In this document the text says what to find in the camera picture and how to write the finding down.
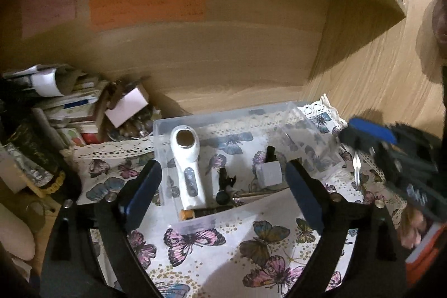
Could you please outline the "person's hand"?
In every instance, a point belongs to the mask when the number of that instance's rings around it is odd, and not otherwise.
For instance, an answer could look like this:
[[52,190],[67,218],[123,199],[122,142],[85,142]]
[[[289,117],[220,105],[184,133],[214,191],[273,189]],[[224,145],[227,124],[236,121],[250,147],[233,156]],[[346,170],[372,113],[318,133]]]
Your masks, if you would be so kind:
[[403,248],[408,250],[416,248],[432,224],[431,219],[408,204],[401,213],[400,225],[397,229],[398,239]]

